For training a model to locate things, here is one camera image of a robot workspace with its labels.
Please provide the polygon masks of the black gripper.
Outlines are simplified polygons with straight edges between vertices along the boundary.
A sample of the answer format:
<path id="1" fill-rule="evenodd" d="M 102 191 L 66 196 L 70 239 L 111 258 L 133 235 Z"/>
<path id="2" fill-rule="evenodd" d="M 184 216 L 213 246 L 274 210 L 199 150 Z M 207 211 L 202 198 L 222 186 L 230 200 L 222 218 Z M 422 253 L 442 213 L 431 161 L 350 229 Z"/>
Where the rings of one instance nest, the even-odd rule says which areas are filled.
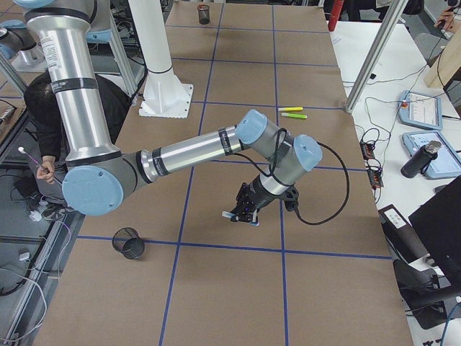
<path id="1" fill-rule="evenodd" d="M 274 200 L 273 194 L 267 192 L 258 182 L 243 183 L 236 196 L 236 206 L 230 212 L 232 221 L 258 223 L 258 212 Z"/>

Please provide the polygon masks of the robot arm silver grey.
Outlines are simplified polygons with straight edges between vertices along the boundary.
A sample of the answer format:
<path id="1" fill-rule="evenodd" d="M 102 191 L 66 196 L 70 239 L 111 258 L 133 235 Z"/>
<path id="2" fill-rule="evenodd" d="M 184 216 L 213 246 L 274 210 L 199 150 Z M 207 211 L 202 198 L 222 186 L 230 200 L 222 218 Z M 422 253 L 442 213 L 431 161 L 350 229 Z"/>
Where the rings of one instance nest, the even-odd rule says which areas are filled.
<path id="1" fill-rule="evenodd" d="M 252 148 L 269 167 L 243 186 L 233 221 L 256 223 L 257 213 L 322 159 L 309 136 L 291 136 L 250 110 L 237 125 L 152 151 L 124 154 L 109 138 L 87 40 L 109 32 L 107 1 L 21 1 L 27 27 L 40 39 L 51 88 L 70 145 L 63 196 L 75 210 L 100 216 L 159 177 Z"/>

